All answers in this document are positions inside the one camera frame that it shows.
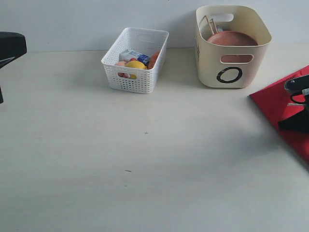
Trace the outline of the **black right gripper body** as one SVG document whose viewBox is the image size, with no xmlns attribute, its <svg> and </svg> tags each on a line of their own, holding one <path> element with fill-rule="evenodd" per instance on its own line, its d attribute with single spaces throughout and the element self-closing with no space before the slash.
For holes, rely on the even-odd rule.
<svg viewBox="0 0 309 232">
<path fill-rule="evenodd" d="M 290 94 L 291 103 L 289 105 L 309 105 L 309 75 L 295 77 L 284 83 L 284 89 Z M 304 101 L 294 100 L 295 96 L 303 95 Z"/>
</svg>

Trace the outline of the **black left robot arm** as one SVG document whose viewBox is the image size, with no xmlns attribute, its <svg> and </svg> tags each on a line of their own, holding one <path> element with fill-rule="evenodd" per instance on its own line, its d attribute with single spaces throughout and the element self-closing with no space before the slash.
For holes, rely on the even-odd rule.
<svg viewBox="0 0 309 232">
<path fill-rule="evenodd" d="M 0 32 L 0 67 L 27 53 L 26 38 L 17 32 Z"/>
</svg>

